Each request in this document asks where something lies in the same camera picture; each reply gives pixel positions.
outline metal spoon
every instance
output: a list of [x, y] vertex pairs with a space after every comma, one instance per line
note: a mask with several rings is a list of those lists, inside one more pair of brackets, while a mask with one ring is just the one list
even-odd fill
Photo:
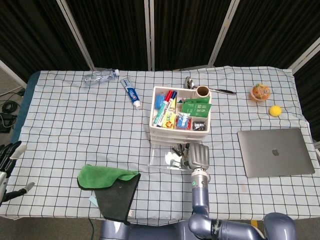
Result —
[[[185, 78], [185, 83], [184, 83], [184, 87], [186, 89], [196, 89], [198, 86], [195, 86], [194, 81], [192, 80], [191, 77], [187, 76]], [[230, 91], [230, 90], [224, 90], [224, 89], [213, 89], [213, 88], [209, 88], [210, 91], [212, 92], [217, 92], [217, 93], [221, 93], [221, 94], [229, 94], [229, 95], [236, 95], [237, 93], [234, 91]]]

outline laptop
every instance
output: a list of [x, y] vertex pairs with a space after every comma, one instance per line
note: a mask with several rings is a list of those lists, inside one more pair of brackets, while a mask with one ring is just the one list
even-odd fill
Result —
[[314, 174], [300, 128], [238, 131], [248, 178]]

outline apple logo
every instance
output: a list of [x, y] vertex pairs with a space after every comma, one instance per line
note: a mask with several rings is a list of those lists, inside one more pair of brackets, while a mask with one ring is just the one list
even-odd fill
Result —
[[280, 155], [279, 152], [278, 152], [278, 149], [276, 149], [276, 148], [272, 150], [272, 154], [274, 156], [279, 156]]

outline tennis ball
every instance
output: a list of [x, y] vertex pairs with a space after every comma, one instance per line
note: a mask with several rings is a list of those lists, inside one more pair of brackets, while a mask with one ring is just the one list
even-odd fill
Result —
[[270, 107], [269, 113], [271, 116], [277, 117], [282, 113], [282, 109], [281, 109], [281, 107], [275, 105], [275, 106]]

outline table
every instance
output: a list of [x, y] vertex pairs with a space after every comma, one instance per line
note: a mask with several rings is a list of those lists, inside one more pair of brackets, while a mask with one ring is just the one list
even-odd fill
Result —
[[[120, 82], [85, 87], [89, 71], [41, 71], [27, 86], [15, 128], [15, 140], [27, 151], [9, 179], [8, 191], [27, 182], [36, 186], [23, 197], [4, 203], [0, 215], [19, 217], [102, 218], [81, 190], [77, 176], [85, 164], [130, 169], [141, 173], [129, 221], [165, 225], [192, 213], [188, 172], [149, 169], [149, 116], [154, 86], [182, 88], [191, 76], [195, 85], [228, 89], [237, 95], [212, 94], [210, 150], [210, 217], [262, 220], [270, 212], [293, 219], [320, 216], [320, 167], [308, 122], [299, 104], [290, 70], [274, 67], [218, 67], [190, 71], [120, 71], [131, 76], [142, 101], [133, 105]], [[249, 98], [253, 85], [270, 87], [268, 101]], [[282, 106], [279, 117], [269, 107]], [[301, 128], [315, 174], [247, 178], [237, 132]]]

